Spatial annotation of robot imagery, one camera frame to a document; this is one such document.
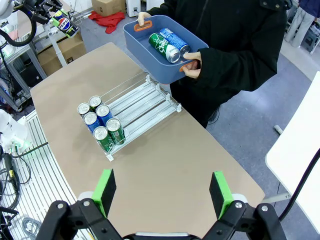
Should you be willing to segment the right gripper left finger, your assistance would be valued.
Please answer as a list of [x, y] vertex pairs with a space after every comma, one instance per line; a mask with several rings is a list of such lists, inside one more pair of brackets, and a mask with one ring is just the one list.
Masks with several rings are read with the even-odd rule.
[[105, 169], [91, 197], [69, 205], [54, 201], [41, 224], [37, 240], [72, 240], [79, 230], [87, 229], [96, 240], [121, 240], [121, 235], [108, 220], [117, 186], [114, 171]]

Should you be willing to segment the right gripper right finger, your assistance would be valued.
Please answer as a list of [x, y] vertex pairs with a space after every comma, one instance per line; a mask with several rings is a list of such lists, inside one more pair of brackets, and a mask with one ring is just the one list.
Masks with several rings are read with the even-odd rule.
[[209, 192], [217, 221], [204, 235], [204, 240], [230, 240], [234, 233], [246, 233], [249, 240], [285, 240], [279, 217], [269, 203], [252, 207], [234, 199], [221, 171], [212, 173]]

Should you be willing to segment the person's right hand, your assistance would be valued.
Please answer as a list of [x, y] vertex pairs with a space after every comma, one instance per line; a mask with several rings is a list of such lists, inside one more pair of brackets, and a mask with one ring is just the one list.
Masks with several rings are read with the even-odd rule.
[[140, 27], [142, 27], [145, 24], [145, 19], [151, 17], [151, 15], [148, 12], [139, 12], [138, 13], [138, 24]]

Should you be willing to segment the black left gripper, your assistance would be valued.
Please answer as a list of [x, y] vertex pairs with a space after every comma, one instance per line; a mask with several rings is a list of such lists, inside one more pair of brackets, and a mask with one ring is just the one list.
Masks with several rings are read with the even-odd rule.
[[[53, 25], [59, 25], [63, 18], [61, 11], [63, 4], [59, 0], [28, 0], [27, 9], [31, 12], [31, 20], [40, 24], [46, 24], [50, 21]], [[71, 26], [66, 30], [66, 36], [72, 38], [78, 31], [78, 26]]]

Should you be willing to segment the person's left hand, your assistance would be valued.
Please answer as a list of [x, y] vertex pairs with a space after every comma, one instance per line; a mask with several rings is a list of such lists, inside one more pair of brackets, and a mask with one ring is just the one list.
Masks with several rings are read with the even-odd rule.
[[201, 73], [201, 67], [202, 67], [202, 56], [201, 53], [198, 52], [190, 52], [185, 53], [183, 57], [186, 60], [192, 60], [192, 62], [184, 65], [182, 67], [182, 71], [187, 77], [197, 79]]

